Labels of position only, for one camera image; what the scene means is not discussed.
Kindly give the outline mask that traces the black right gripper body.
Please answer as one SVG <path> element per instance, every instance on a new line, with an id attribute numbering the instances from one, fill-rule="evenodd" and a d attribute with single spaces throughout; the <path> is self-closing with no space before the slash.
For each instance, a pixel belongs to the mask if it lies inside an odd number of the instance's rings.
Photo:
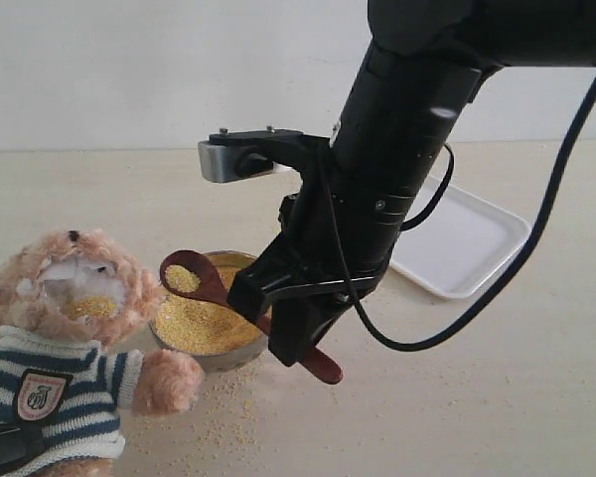
<path id="1" fill-rule="evenodd" d="M 278 216 L 281 230 L 244 270 L 277 274 L 268 298 L 343 292 L 371 293 L 383 278 L 392 243 L 380 235 L 389 225 L 359 219 L 338 198 L 290 194 Z"/>

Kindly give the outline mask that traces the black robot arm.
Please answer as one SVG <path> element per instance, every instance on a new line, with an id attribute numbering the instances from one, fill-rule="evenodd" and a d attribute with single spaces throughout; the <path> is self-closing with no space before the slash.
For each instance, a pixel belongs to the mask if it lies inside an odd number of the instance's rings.
<path id="1" fill-rule="evenodd" d="M 383 278 L 424 180 L 464 107 L 495 73 L 517 67 L 596 70 L 596 1 L 372 1 L 372 39 L 330 138 L 247 133 L 262 155 L 298 171 L 281 230 L 233 283 L 229 304 L 263 328 L 285 366 L 319 364 L 317 344 Z M 571 151 L 596 102 L 596 77 L 564 136 L 536 223 L 509 268 L 459 318 L 397 352 L 436 347 L 470 324 L 540 241 Z"/>

